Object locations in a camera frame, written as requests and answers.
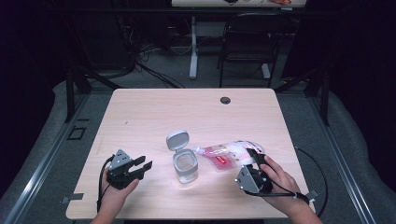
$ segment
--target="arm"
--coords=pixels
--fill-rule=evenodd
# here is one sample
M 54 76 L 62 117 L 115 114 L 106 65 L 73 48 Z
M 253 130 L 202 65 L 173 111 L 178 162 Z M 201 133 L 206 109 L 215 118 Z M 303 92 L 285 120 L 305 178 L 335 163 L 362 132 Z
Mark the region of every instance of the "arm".
M 126 198 L 134 191 L 139 183 L 139 180 L 135 179 L 125 189 L 115 189 L 109 186 L 107 182 L 107 170 L 108 168 L 105 169 L 102 178 L 102 205 L 98 214 L 92 221 L 94 224 L 113 222 L 114 218 L 116 218 L 117 214 L 122 209 Z
M 269 156 L 265 156 L 265 161 L 268 165 L 262 164 L 261 168 L 272 180 L 285 189 L 293 192 L 300 192 L 300 188 L 294 178 L 286 173 L 279 164 L 273 161 Z M 285 192 L 285 190 L 275 184 L 273 184 L 273 189 L 273 193 Z M 292 197 L 265 197 L 264 200 L 288 216 L 294 224 L 322 223 L 314 211 L 312 211 L 309 205 L 303 200 L 293 199 Z

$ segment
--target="gray carpet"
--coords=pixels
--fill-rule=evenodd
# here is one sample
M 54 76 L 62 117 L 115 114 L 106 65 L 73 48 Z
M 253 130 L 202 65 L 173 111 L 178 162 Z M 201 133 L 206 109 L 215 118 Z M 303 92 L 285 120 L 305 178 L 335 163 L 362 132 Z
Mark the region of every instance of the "gray carpet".
M 216 46 L 210 45 L 200 48 L 198 78 L 195 80 L 188 78 L 190 53 L 179 55 L 172 51 L 155 50 L 150 53 L 148 61 L 143 63 L 155 71 L 173 77 L 186 88 L 216 88 L 219 84 L 216 50 L 218 50 Z M 284 62 L 285 58 L 286 56 L 282 55 L 280 61 Z M 282 84 L 279 78 L 281 68 L 280 65 L 276 70 L 273 87 Z M 139 69 L 127 76 L 111 80 L 125 88 L 166 88 L 160 80 L 144 71 L 140 72 Z M 64 124 L 66 115 L 65 85 L 61 83 L 54 88 L 56 101 L 48 122 L 20 173 L 0 201 L 1 223 L 6 222 L 7 218 L 12 220 L 8 215 L 13 211 L 15 203 L 23 194 L 35 169 L 40 166 L 40 162 L 54 147 L 59 148 L 59 153 L 54 155 L 54 163 L 44 176 L 45 181 L 41 186 L 38 186 L 38 193 L 33 195 L 32 203 L 25 206 L 25 211 L 21 213 L 19 220 L 22 223 L 72 223 L 72 220 L 65 217 L 67 204 L 60 203 L 60 200 L 63 196 L 68 196 L 74 191 L 111 97 L 111 90 L 108 87 L 93 79 L 90 82 L 93 86 L 92 94 L 80 95 L 77 92 L 77 99 L 81 105 L 78 106 L 78 112 L 70 124 Z M 362 223 L 361 215 L 356 209 L 358 205 L 355 205 L 351 200 L 351 192 L 337 168 L 336 160 L 332 154 L 333 146 L 317 118 L 316 99 L 305 98 L 301 92 L 303 88 L 304 84 L 301 84 L 288 92 L 278 94 L 277 97 L 293 144 L 318 161 L 328 180 L 329 200 L 321 219 L 324 223 Z M 336 143 L 341 148 L 374 221 L 376 223 L 395 223 L 396 195 L 382 184 L 368 162 L 367 148 L 359 129 L 333 94 L 330 97 L 329 119 L 331 127 L 328 131 L 332 132 Z M 67 140 L 74 126 L 85 129 L 85 133 L 80 140 Z M 297 152 L 297 155 L 308 187 L 316 189 L 320 193 L 315 202 L 315 207 L 319 211 L 325 199 L 322 175 L 318 167 L 304 153 Z M 88 222 L 89 220 L 77 221 L 77 223 Z M 269 219 L 265 220 L 265 223 L 289 223 L 289 221 Z

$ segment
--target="gray lid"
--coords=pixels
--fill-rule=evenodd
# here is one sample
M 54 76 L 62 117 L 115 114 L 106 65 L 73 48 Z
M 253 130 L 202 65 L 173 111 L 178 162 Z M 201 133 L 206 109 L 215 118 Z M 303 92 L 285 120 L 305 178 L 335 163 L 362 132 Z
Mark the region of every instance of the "gray lid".
M 177 151 L 185 147 L 190 141 L 189 134 L 186 130 L 178 130 L 174 133 L 170 133 L 166 137 L 166 145 L 169 150 Z

